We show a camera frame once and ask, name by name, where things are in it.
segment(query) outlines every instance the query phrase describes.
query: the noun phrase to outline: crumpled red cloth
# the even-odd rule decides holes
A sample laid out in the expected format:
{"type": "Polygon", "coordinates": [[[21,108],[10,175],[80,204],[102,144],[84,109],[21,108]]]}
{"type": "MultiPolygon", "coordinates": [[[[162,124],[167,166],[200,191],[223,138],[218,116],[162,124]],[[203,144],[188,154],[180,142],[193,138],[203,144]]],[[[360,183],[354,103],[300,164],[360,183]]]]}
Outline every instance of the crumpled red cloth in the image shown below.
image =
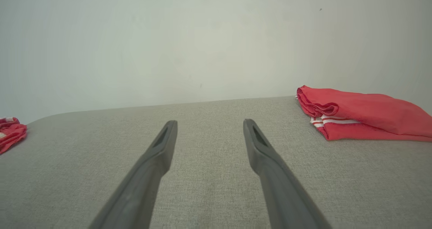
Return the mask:
{"type": "Polygon", "coordinates": [[[307,86],[297,89],[296,98],[327,140],[432,142],[432,117],[404,100],[307,86]]]}
{"type": "Polygon", "coordinates": [[[27,126],[20,124],[16,117],[0,119],[0,154],[27,136],[27,126]]]}

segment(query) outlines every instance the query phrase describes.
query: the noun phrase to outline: folded red cloth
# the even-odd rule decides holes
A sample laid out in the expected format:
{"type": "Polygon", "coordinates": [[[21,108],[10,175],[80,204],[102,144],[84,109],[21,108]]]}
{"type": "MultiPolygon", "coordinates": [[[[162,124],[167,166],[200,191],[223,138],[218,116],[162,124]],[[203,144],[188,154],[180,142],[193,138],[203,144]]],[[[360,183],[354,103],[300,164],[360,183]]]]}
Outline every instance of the folded red cloth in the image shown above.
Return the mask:
{"type": "Polygon", "coordinates": [[[432,117],[415,104],[382,94],[302,86],[297,99],[327,140],[432,142],[432,117]]]}
{"type": "Polygon", "coordinates": [[[0,154],[27,136],[27,126],[20,124],[16,117],[0,119],[0,154]]]}

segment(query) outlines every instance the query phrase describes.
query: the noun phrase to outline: gray fabric surface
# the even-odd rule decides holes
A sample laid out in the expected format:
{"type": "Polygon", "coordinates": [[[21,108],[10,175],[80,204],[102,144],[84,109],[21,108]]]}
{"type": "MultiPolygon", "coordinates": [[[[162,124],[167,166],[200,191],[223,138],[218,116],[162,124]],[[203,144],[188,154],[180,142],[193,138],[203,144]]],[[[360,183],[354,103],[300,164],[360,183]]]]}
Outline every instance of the gray fabric surface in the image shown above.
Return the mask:
{"type": "Polygon", "coordinates": [[[339,228],[432,226],[432,144],[328,142],[293,97],[54,115],[0,157],[3,228],[88,226],[167,120],[179,122],[152,226],[269,227],[242,122],[252,118],[339,228]]]}

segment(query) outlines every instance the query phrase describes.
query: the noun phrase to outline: red and white striped trim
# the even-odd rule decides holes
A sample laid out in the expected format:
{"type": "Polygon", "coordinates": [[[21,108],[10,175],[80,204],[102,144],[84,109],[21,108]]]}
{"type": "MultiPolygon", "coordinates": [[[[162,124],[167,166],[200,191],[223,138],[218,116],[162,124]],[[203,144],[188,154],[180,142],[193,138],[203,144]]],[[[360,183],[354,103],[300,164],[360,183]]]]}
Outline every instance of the red and white striped trim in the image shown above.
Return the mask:
{"type": "Polygon", "coordinates": [[[321,117],[311,117],[310,123],[312,123],[315,127],[318,128],[318,127],[324,127],[326,123],[346,124],[346,123],[360,123],[360,122],[349,118],[323,115],[321,117]]]}

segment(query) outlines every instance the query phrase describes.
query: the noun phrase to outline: white wall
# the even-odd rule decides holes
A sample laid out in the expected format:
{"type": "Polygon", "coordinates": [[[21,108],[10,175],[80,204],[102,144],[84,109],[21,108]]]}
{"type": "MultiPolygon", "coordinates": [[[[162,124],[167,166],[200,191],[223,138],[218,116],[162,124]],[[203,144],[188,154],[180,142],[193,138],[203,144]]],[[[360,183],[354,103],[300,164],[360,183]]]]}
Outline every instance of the white wall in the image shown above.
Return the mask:
{"type": "Polygon", "coordinates": [[[432,0],[0,0],[0,115],[29,123],[304,84],[432,113],[431,29],[432,0]]]}

